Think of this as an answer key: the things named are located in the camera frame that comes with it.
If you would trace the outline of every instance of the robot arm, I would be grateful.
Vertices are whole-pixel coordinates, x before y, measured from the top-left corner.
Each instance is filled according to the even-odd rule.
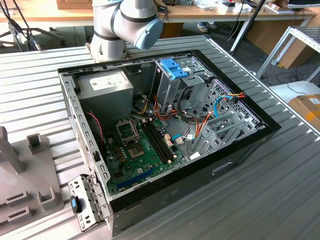
[[[146,50],[159,39],[163,24],[153,0],[93,0],[94,36],[90,51],[100,61],[125,58],[127,41]]]

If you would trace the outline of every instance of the chip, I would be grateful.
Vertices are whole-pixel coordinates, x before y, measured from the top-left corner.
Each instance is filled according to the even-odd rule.
[[[124,173],[122,171],[117,171],[114,173],[114,176],[118,179],[121,178],[124,175]]]

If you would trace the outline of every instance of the corrugated metal surface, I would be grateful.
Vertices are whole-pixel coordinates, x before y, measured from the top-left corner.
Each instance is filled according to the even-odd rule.
[[[274,98],[219,46],[203,36],[161,39],[133,57],[199,49],[270,114],[282,129],[245,164],[198,192],[138,223],[118,240],[318,239],[320,237],[320,144],[301,119]],[[11,239],[110,239],[104,224],[81,234],[67,183],[85,173],[56,68],[91,63],[85,47],[28,52],[0,58],[0,125],[11,142],[46,135],[65,207],[13,231]]]

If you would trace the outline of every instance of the gray holder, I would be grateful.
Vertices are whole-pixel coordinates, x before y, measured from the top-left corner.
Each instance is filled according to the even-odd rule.
[[[0,126],[0,236],[63,208],[49,140],[39,133],[8,142]]]

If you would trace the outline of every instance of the green motherboard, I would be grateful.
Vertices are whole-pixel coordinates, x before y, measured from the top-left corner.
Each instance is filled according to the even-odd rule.
[[[148,121],[132,121],[139,140],[127,144],[123,143],[122,138],[133,134],[127,127],[120,129],[124,130],[122,138],[116,128],[108,133],[106,165],[111,179],[107,182],[107,188],[111,196],[186,162],[181,152],[168,140],[161,121],[157,118]]]

